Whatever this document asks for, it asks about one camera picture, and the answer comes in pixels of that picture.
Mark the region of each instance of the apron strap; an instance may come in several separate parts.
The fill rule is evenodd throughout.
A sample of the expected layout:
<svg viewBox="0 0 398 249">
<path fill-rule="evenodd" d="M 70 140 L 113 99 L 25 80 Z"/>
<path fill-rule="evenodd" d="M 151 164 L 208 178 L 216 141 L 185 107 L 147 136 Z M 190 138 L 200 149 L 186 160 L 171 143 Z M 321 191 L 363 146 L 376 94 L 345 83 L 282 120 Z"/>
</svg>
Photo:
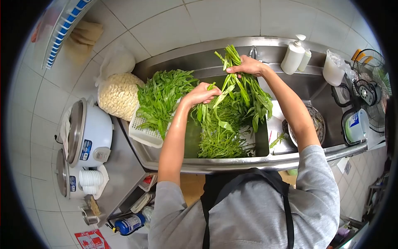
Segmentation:
<svg viewBox="0 0 398 249">
<path fill-rule="evenodd" d="M 240 183 L 256 179 L 264 179 L 273 189 L 283 196 L 283 206 L 285 209 L 287 224 L 288 249 L 293 249 L 293 218 L 287 197 L 289 184 L 282 181 L 278 172 L 264 172 L 258 168 L 250 168 L 243 173 L 226 173 L 209 177 L 206 176 L 206 183 L 203 186 L 204 193 L 201 196 L 203 215 L 206 220 L 205 234 L 203 236 L 203 249 L 210 248 L 209 210 L 234 191 Z"/>
</svg>

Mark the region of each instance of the faucet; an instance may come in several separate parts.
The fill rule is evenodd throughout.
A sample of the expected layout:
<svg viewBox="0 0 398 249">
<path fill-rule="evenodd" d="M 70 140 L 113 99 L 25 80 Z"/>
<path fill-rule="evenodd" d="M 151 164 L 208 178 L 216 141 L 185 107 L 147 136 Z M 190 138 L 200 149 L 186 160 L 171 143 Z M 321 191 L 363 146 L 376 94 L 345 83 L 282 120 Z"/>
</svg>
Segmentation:
<svg viewBox="0 0 398 249">
<path fill-rule="evenodd" d="M 257 48 L 256 48 L 256 46 L 252 46 L 250 48 L 250 52 L 248 53 L 248 57 L 257 60 Z M 263 60 L 258 60 L 258 61 L 261 62 L 261 63 L 269 64 L 268 62 L 265 62 Z"/>
</svg>

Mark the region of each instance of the white plastic bottle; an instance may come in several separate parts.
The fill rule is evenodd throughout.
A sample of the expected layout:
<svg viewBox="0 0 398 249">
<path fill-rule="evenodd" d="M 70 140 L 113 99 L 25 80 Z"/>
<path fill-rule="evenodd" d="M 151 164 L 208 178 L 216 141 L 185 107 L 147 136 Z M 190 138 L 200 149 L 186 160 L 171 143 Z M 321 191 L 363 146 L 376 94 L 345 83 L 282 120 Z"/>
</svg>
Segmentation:
<svg viewBox="0 0 398 249">
<path fill-rule="evenodd" d="M 300 65 L 298 66 L 297 69 L 300 72 L 303 72 L 305 70 L 305 68 L 307 67 L 308 62 L 310 61 L 310 59 L 311 59 L 311 51 L 310 51 L 310 49 L 306 49 L 305 53 L 304 53 L 304 57 L 302 58 L 302 60 L 300 62 Z"/>
<path fill-rule="evenodd" d="M 300 41 L 304 41 L 305 35 L 296 35 L 298 40 L 292 41 L 287 47 L 287 51 L 281 63 L 282 70 L 288 75 L 292 75 L 299 67 L 304 56 L 305 49 Z"/>
</svg>

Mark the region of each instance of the hand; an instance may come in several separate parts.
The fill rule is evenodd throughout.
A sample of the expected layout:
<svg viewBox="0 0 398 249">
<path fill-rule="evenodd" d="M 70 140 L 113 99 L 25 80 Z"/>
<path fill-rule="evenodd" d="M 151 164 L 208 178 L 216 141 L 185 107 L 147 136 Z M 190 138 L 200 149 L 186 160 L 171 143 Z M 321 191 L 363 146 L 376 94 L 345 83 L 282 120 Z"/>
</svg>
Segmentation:
<svg viewBox="0 0 398 249">
<path fill-rule="evenodd" d="M 194 107 L 199 103 L 207 104 L 210 100 L 214 99 L 214 95 L 220 95 L 221 90 L 214 86 L 212 90 L 208 91 L 207 87 L 210 84 L 201 82 L 197 87 L 190 91 L 181 102 L 186 103 L 190 108 Z"/>
<path fill-rule="evenodd" d="M 262 71 L 267 67 L 263 63 L 250 58 L 246 55 L 240 56 L 240 61 L 242 62 L 239 66 L 233 66 L 226 69 L 227 73 L 238 73 L 244 72 L 249 73 L 251 75 L 255 75 L 257 77 L 262 76 Z"/>
</svg>

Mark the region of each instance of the white rice cooker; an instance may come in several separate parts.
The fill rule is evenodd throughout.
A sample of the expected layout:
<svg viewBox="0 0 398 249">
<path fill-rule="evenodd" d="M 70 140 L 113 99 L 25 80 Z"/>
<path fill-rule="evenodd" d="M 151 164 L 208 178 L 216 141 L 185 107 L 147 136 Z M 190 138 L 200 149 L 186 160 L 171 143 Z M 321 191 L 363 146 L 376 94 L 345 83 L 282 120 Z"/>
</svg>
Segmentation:
<svg viewBox="0 0 398 249">
<path fill-rule="evenodd" d="M 111 152 L 113 124 L 109 114 L 81 98 L 72 106 L 68 135 L 68 157 L 71 168 L 98 167 Z"/>
<path fill-rule="evenodd" d="M 57 155 L 57 181 L 61 194 L 67 199 L 82 199 L 86 196 L 79 183 L 78 168 L 71 168 L 65 160 L 64 149 L 60 149 Z"/>
</svg>

